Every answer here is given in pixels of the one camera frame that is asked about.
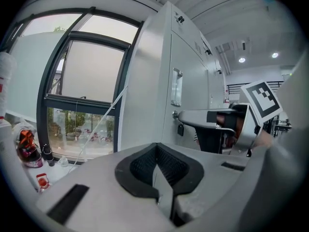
bottle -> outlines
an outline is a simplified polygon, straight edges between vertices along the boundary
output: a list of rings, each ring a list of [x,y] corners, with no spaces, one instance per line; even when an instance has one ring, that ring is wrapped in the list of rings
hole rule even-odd
[[[50,149],[48,144],[44,144],[43,149],[42,149],[42,155],[44,156],[43,158],[48,162],[49,166],[52,167],[55,165],[52,150]]]
[[[61,167],[67,167],[69,165],[69,161],[65,156],[62,156],[58,163],[61,165]]]
[[[38,183],[39,183],[39,186],[40,186],[39,193],[44,192],[46,189],[48,189],[51,186],[51,184],[49,183],[49,180],[47,178],[46,173],[38,174],[37,180],[38,180]]]

black railing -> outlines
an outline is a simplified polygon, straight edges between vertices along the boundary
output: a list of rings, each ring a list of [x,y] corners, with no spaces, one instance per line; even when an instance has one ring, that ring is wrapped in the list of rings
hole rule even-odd
[[[278,88],[282,85],[283,81],[277,81],[277,82],[267,82],[267,84],[270,86],[270,88],[276,92]],[[231,84],[227,85],[228,88],[228,94],[239,94],[240,93],[240,87],[244,86],[249,83],[239,83],[239,84]]]

black window frame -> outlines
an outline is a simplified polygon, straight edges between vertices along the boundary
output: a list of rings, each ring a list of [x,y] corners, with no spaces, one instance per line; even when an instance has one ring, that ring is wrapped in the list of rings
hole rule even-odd
[[[31,23],[33,19],[48,16],[48,15],[59,15],[59,14],[81,14],[75,22],[65,31],[63,36],[60,38],[59,42],[52,51],[49,60],[45,66],[39,92],[37,99],[37,131],[40,147],[43,148],[44,145],[50,145],[47,129],[47,109],[48,107],[59,108],[70,111],[85,112],[90,114],[105,114],[110,108],[111,103],[102,101],[92,101],[81,98],[66,97],[62,95],[54,95],[48,93],[53,85],[53,79],[56,74],[57,66],[61,60],[61,56],[66,52],[69,43],[74,41],[82,41],[88,43],[100,44],[102,46],[109,46],[118,50],[124,51],[124,56],[119,68],[118,76],[116,79],[115,90],[113,95],[113,102],[120,94],[124,88],[126,73],[128,71],[129,63],[132,57],[133,49],[136,45],[140,30],[143,25],[143,21],[138,22],[129,17],[119,15],[116,13],[97,10],[95,7],[89,9],[85,8],[69,8],[69,9],[58,9],[48,12],[43,12],[39,14],[32,14],[28,18],[25,18],[12,27],[12,32],[6,35],[6,39],[2,41],[2,51],[10,53],[14,43],[17,38],[22,35],[27,26]],[[127,24],[136,26],[138,28],[137,33],[134,37],[132,44],[121,41],[116,38],[109,36],[78,31],[88,19],[93,15],[99,15],[103,17],[108,17],[111,19],[119,20]],[[109,112],[108,115],[115,117],[114,126],[114,141],[113,141],[113,151],[118,151],[118,130],[119,130],[119,116],[120,116],[120,106],[121,99],[115,105],[115,107]]]

sticker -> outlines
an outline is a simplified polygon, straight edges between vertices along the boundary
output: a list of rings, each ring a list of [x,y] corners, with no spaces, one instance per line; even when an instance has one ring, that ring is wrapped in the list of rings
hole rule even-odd
[[[246,89],[262,118],[281,108],[273,92],[265,82]]]

window pane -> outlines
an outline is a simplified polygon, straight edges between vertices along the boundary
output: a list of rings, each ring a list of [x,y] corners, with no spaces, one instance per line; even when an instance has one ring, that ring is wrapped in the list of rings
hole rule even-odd
[[[92,130],[102,117],[103,115],[75,113],[49,107],[47,128],[52,151],[69,157],[78,157]],[[114,116],[107,116],[86,146],[88,158],[113,153],[113,130]]]
[[[7,112],[36,122],[38,92],[48,59],[63,32],[20,37],[11,55],[17,62],[8,88]]]
[[[124,52],[74,41],[62,70],[62,95],[112,102]]]
[[[102,34],[132,43],[137,29],[122,21],[93,15],[79,31]]]
[[[40,17],[30,22],[22,36],[43,32],[65,32],[81,14],[55,14]]]

